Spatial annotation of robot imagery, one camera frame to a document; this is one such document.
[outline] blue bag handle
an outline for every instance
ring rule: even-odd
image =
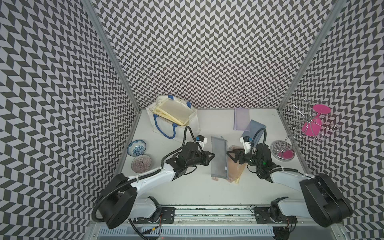
[[[165,133],[163,133],[163,131],[160,130],[159,126],[157,125],[157,121],[156,121],[156,118],[158,117],[158,115],[156,114],[153,114],[153,119],[155,120],[155,125],[157,127],[157,129],[166,137],[166,138],[169,138],[169,139],[173,139],[175,136],[176,136],[176,127],[178,126],[176,123],[173,123],[172,124],[172,127],[173,127],[173,136],[172,137],[169,137],[168,135],[166,135]]]

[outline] blue bowl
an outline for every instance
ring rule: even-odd
[[[130,156],[136,157],[144,153],[147,148],[147,144],[143,140],[135,140],[131,142],[127,148],[127,153]]]

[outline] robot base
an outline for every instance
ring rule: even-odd
[[[254,207],[253,212],[255,213],[255,218],[257,223],[275,223],[271,219],[271,213],[269,212],[269,207]],[[297,218],[295,216],[284,216],[285,219],[281,223],[297,223]]]
[[[174,207],[163,207],[161,209],[161,214],[162,214],[161,223],[173,223],[173,220],[175,219],[175,208]],[[149,218],[138,217],[138,218],[133,219],[133,223],[134,224],[137,224],[137,223],[149,223],[149,224],[151,224],[153,222],[150,222]]]

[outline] white tote bag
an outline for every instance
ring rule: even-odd
[[[157,107],[164,106],[166,101],[175,101],[173,103],[168,103],[169,112],[173,111],[177,120],[181,122],[187,122],[186,126],[190,126],[195,137],[200,133],[199,119],[197,118],[197,110],[191,105],[190,102],[186,102],[177,97],[168,95],[168,96],[158,96],[156,102],[152,103],[147,109],[149,119],[151,120],[153,131],[163,135],[168,139],[173,139],[179,142],[183,142],[184,129],[186,126],[180,126],[173,121],[165,119],[158,114],[156,111]],[[192,138],[187,133],[186,142],[192,141]]]

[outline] white table surface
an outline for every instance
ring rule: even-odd
[[[243,131],[233,130],[234,110],[212,109],[198,110],[201,132],[208,138],[204,150],[212,151],[211,136],[224,137],[228,147],[241,146],[239,138]],[[250,119],[266,126],[267,141],[270,145],[275,140],[285,140],[286,131],[275,109],[251,109]],[[161,159],[171,151],[179,148],[181,143],[154,133],[148,114],[141,113],[139,123],[134,133],[133,140],[142,139],[147,144],[144,154],[152,159],[150,169],[160,166]],[[298,169],[304,172],[297,156],[289,162],[281,162],[272,157],[272,161],[283,167]],[[131,169],[134,157],[127,156],[122,173],[125,176],[136,175]],[[215,181],[210,176],[210,166],[198,166],[197,170],[189,175],[182,176],[175,181],[159,185],[148,191],[145,196],[153,196],[162,205],[250,205],[270,204],[278,197],[302,198],[302,194],[294,189],[277,183],[261,180],[256,174],[244,169],[239,184],[230,183],[225,179]]]

